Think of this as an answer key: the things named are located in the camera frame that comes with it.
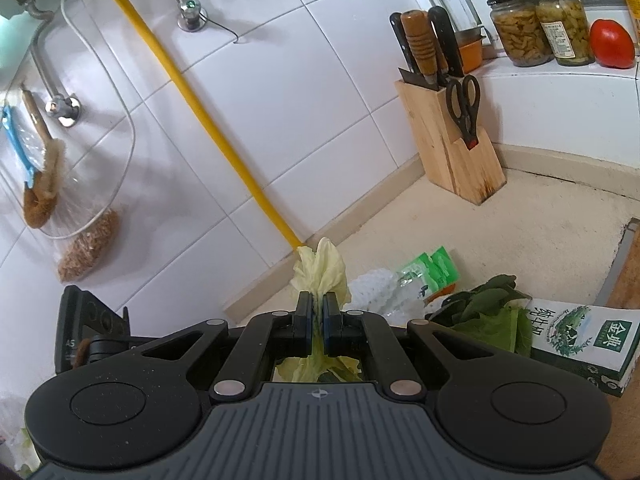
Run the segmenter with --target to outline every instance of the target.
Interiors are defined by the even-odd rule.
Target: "wooden knife handle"
[[[421,10],[404,12],[400,19],[411,53],[418,63],[420,72],[424,75],[435,74],[438,71],[438,63],[436,61],[436,47],[433,41],[434,33],[431,25]]]
[[[433,30],[433,23],[431,23],[429,13],[426,10],[423,10],[422,13],[424,14],[424,17],[427,18],[427,22],[429,23],[429,29],[433,33],[433,44],[436,47],[436,60],[438,61],[438,70],[440,70],[444,74],[448,74],[449,63],[447,63],[447,58],[444,57],[442,46],[440,45],[440,42],[438,41],[438,37],[436,36],[435,31]]]
[[[27,111],[31,117],[31,122],[36,128],[36,131],[42,139],[42,142],[51,140],[51,134],[49,133],[49,129],[47,128],[47,125],[42,118],[42,114],[40,113],[38,105],[33,98],[33,94],[24,87],[22,87],[22,101],[24,102],[24,107],[27,108]]]

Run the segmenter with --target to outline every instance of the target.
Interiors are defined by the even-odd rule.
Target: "knife block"
[[[396,82],[427,178],[480,205],[507,182],[491,140],[478,126],[478,145],[468,150],[447,110],[445,89]]]

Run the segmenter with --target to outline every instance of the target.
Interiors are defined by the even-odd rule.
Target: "blue brush handle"
[[[14,120],[12,118],[11,107],[9,105],[5,106],[2,110],[2,126],[4,126],[4,129],[6,130],[6,136],[14,147],[16,155],[18,155],[18,158],[24,165],[24,169],[27,170],[27,186],[29,189],[32,189],[36,168],[28,159],[27,154],[24,153],[22,143],[15,132]]]

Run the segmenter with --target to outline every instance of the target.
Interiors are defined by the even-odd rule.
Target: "gray ribbed plate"
[[[33,480],[98,478],[596,480],[602,477],[588,466],[546,475],[522,475],[473,462],[440,436],[421,407],[383,399],[370,383],[267,383],[254,399],[212,410],[192,440],[152,464],[103,473],[65,470],[50,464],[31,476]]]

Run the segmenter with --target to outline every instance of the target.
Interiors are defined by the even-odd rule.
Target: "yellow gas hose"
[[[178,67],[175,65],[174,60],[171,59],[167,51],[162,44],[158,41],[158,38],[153,34],[151,29],[147,27],[142,17],[138,14],[134,6],[129,0],[114,0],[118,6],[122,9],[122,12],[128,17],[131,24],[134,26],[140,37],[145,41],[151,51],[156,55],[158,61],[162,64],[171,80],[175,83],[176,87],[187,101],[193,113],[196,115],[204,129],[207,131],[211,139],[217,144],[222,154],[229,161],[231,166],[236,170],[238,176],[242,179],[245,186],[249,189],[249,192],[255,198],[260,208],[264,211],[265,215],[273,222],[278,231],[282,233],[291,245],[293,249],[303,245],[298,237],[295,235],[291,227],[283,220],[282,216],[276,211],[269,199],[262,192],[262,188],[255,181],[249,169],[245,166],[242,159],[233,149],[231,144],[226,140],[216,123],[211,119],[209,113],[202,105],[197,95],[191,89],[189,83],[184,78]]]

